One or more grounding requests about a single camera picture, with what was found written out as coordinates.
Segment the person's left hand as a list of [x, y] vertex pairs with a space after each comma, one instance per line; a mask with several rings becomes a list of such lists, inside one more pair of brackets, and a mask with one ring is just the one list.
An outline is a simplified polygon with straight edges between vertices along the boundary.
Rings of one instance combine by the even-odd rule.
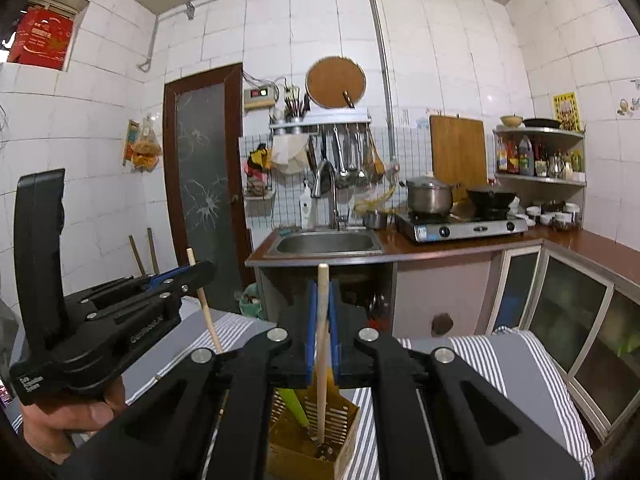
[[50, 400], [20, 403], [25, 442], [50, 462], [62, 464], [75, 445], [69, 432], [96, 432], [126, 410], [126, 390], [121, 377], [106, 388], [102, 400]]

